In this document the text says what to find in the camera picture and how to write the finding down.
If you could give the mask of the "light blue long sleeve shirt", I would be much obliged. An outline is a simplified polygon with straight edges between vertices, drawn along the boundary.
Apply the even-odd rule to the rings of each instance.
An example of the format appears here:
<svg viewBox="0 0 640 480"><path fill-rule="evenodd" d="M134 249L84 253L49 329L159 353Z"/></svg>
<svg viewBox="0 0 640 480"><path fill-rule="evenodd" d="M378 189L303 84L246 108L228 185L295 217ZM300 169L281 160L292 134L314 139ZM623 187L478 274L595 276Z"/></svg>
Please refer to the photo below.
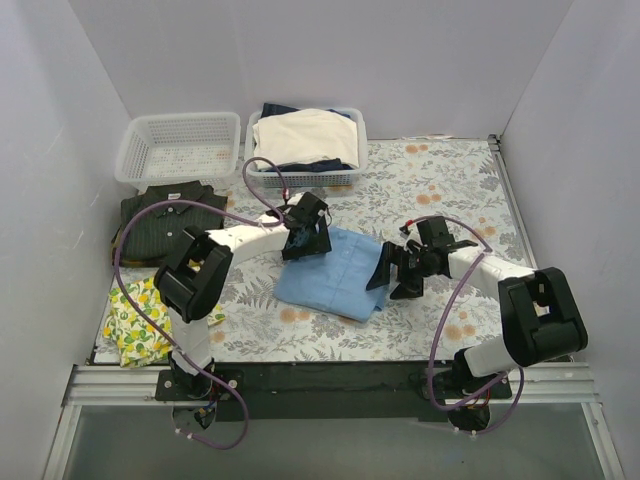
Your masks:
<svg viewBox="0 0 640 480"><path fill-rule="evenodd" d="M329 229L331 251L288 262L274 289L277 300L365 323L384 309L388 288L366 288L382 245L350 230Z"/></svg>

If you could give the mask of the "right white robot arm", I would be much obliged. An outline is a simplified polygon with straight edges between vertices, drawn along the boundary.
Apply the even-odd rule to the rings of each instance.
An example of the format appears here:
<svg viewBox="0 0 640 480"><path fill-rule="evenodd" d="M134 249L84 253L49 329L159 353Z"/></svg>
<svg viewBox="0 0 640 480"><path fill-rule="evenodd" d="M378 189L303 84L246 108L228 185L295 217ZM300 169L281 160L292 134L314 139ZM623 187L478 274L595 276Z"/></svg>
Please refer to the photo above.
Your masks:
<svg viewBox="0 0 640 480"><path fill-rule="evenodd" d="M424 281L442 276L456 281L456 293L469 285L499 304L501 333L459 350L447 370L428 361L425 388L431 399L449 393L483 395L508 372L585 349L588 333L565 274L558 268L535 270L493 253L479 233L458 240L452 218L424 216L400 229L401 245L387 241L366 287L396 285L393 300L424 294Z"/></svg>

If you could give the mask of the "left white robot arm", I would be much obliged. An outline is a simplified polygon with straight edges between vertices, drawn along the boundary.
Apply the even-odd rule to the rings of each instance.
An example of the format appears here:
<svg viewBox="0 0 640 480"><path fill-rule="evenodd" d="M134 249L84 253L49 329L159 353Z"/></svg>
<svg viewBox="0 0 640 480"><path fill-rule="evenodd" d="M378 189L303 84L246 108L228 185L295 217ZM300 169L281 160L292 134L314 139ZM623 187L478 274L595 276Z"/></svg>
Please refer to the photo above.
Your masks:
<svg viewBox="0 0 640 480"><path fill-rule="evenodd" d="M172 382L193 400L213 386L207 318L218 304L227 275L239 264L279 252L285 261L331 251L328 205L310 192L249 223L205 231L187 227L154 278L176 342L170 357Z"/></svg>

